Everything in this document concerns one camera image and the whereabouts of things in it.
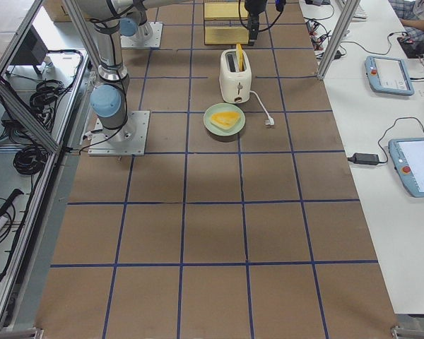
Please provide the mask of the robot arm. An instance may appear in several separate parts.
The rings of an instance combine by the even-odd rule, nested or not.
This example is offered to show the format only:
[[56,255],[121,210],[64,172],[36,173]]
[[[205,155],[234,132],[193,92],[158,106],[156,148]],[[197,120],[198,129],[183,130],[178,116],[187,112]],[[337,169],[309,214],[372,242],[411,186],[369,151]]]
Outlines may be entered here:
[[65,1],[72,23],[92,57],[99,84],[90,96],[90,106],[98,116],[105,140],[121,145],[135,139],[136,123],[127,104],[129,74],[122,58],[121,23],[135,25],[132,35],[148,27],[146,11],[178,4],[178,1]]
[[142,4],[138,4],[120,19],[120,33],[139,44],[152,37],[153,31],[148,23],[146,8]]

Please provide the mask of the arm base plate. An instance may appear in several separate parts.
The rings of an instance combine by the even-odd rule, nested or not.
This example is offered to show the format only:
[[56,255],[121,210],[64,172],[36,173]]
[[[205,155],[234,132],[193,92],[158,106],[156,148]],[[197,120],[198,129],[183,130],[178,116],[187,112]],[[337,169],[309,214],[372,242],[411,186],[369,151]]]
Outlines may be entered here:
[[91,156],[144,155],[149,120],[149,111],[131,111],[127,115],[127,123],[115,135],[115,131],[104,129],[97,118],[95,129],[101,129],[101,131],[93,134],[91,139],[93,145],[88,148],[88,154]]
[[143,25],[137,25],[131,19],[121,19],[121,46],[123,49],[158,49],[162,31],[162,22],[146,22]]

